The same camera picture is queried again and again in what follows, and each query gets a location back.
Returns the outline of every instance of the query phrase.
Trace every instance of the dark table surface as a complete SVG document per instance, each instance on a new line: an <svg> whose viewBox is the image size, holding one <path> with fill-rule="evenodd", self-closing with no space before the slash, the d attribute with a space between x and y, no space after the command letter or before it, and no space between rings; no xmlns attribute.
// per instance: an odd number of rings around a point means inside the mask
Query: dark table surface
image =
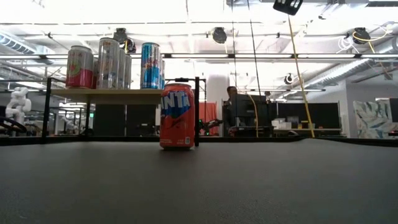
<svg viewBox="0 0 398 224"><path fill-rule="evenodd" d="M306 139L0 147L0 223L398 223L398 149Z"/></svg>

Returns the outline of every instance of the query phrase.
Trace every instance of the fanta can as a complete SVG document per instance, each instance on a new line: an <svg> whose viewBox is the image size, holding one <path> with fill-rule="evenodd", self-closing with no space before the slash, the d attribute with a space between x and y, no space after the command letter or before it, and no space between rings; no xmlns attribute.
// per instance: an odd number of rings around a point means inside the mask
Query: fanta can
<svg viewBox="0 0 398 224"><path fill-rule="evenodd" d="M180 83L166 85L160 107L160 146L164 149L191 148L195 131L195 103L191 86Z"/></svg>

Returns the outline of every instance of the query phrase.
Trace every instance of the computer monitor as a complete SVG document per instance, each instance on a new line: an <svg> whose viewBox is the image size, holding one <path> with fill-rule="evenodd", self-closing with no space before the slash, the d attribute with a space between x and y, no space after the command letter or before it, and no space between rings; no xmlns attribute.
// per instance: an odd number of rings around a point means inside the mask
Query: computer monitor
<svg viewBox="0 0 398 224"><path fill-rule="evenodd" d="M235 118L239 118L240 126L255 126L256 113L254 111L255 107L253 101L256 104L257 118L259 126L269 125L269 115L271 106L266 102L266 96L257 95L237 94L231 96L231 117L235 122Z"/></svg>

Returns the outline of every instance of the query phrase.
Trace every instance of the yellow cable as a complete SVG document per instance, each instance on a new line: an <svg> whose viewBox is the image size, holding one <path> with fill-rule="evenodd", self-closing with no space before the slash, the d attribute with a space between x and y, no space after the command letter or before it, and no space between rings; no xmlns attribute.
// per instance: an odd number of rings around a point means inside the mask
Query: yellow cable
<svg viewBox="0 0 398 224"><path fill-rule="evenodd" d="M368 44L369 44L369 46L371 47L372 52L375 54L376 52L374 51L374 48L373 48L372 43L370 43L370 41L369 41ZM379 63L380 63L380 65L381 65L381 67L383 68L384 73L385 73L386 75L388 75L387 69L384 67L384 65L383 65L381 62L379 62Z"/></svg>
<svg viewBox="0 0 398 224"><path fill-rule="evenodd" d="M287 18L289 19L289 29L290 29L290 36L292 38L294 60L296 62L297 76L298 76L298 80L300 81L300 87L301 87L301 91L302 91L302 94L303 94L303 99L304 99L304 104L305 104L305 111L307 112L308 122L310 123L311 136L313 138L315 138L315 135L313 133L313 126L312 126L312 120L311 120L311 116L310 116L310 110L308 109L307 97L305 96L304 87L303 87L303 81L301 79L301 75L300 75L300 71L299 71L299 63L297 61L296 45L294 44L292 23L290 22L290 16L289 15L287 16Z"/></svg>
<svg viewBox="0 0 398 224"><path fill-rule="evenodd" d="M384 33L384 35L382 35L381 37L378 37L378 38L375 38L375 39L362 39L362 38L356 37L355 34L356 34L356 32L353 32L353 37L355 39L357 39L357 40L366 41L366 42L372 42L372 41L380 40L380 39L384 38L388 34L388 31L386 31Z"/></svg>
<svg viewBox="0 0 398 224"><path fill-rule="evenodd" d="M256 114L256 137L258 138L259 137L259 117L257 115L257 106L256 106L256 103L253 100L253 97L251 97L251 95L249 95L249 94L247 94L247 95L250 97L250 99L251 99L251 101L253 102L253 105L254 105L254 113Z"/></svg>

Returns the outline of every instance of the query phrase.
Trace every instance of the man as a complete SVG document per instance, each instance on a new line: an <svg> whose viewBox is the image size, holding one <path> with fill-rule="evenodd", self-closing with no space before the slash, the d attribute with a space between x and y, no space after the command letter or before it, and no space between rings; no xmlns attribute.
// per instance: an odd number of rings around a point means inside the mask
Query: man
<svg viewBox="0 0 398 224"><path fill-rule="evenodd" d="M223 104L223 111L224 111L223 124L224 124L224 130L228 131L228 129L230 127L235 126L235 120L234 120L234 118L232 117L232 114L231 114L231 105L232 105L231 97L233 95L235 95L237 91L236 91L236 87L235 86L229 86L226 89L226 91L228 93L228 97L229 98L228 98L227 101L224 101L224 104Z"/></svg>

